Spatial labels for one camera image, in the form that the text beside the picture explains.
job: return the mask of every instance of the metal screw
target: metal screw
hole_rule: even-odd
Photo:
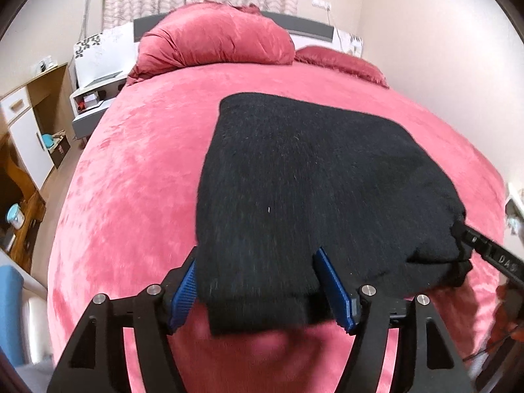
[[[417,296],[417,301],[423,306],[427,306],[429,304],[429,297],[427,295],[420,294]]]
[[[105,301],[105,294],[97,294],[93,297],[93,303],[102,304]]]
[[[146,291],[149,295],[157,295],[162,291],[162,287],[154,283],[153,285],[148,286]]]
[[[370,297],[377,293],[377,289],[375,287],[371,286],[371,285],[364,285],[361,288],[361,291],[362,291],[363,294],[368,295]]]

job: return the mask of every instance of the pink velvet blanket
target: pink velvet blanket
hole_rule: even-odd
[[[196,189],[218,103],[240,91],[276,94],[394,120],[451,178],[466,206],[467,222],[502,240],[500,175],[449,125],[394,90],[301,63],[184,68],[125,87],[83,152],[62,209],[49,266],[55,360],[95,294],[135,295],[182,264],[195,245]],[[461,288],[429,294],[462,355],[480,347],[496,307],[497,271],[476,254],[473,265]],[[396,337],[391,331],[381,392],[389,391]],[[132,330],[126,330],[125,341],[132,388],[142,392]],[[170,339],[189,393],[333,392],[352,342],[334,322],[211,338],[206,309],[200,303]]]

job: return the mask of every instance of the pillow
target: pillow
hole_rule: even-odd
[[[370,83],[389,88],[386,77],[384,77],[384,74],[375,65],[366,62],[360,57],[337,52],[331,48],[307,46],[297,50],[295,60],[310,65],[339,70],[340,72],[353,75]]]
[[[167,15],[144,34],[128,84],[188,66],[219,62],[290,65],[287,31],[254,7],[194,3]]]

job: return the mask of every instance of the black sweater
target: black sweater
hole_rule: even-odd
[[[196,209],[198,298],[214,334],[330,317],[312,268],[398,298],[461,285],[471,253],[450,234],[465,209],[395,122],[280,96],[222,100]]]

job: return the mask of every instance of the blue gripper pad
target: blue gripper pad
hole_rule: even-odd
[[[349,333],[356,325],[352,318],[356,309],[352,308],[351,298],[327,257],[324,250],[319,248],[313,255],[313,267],[337,324]]]
[[[195,262],[193,261],[171,301],[169,327],[173,332],[180,328],[188,317],[189,311],[197,298],[196,284]]]

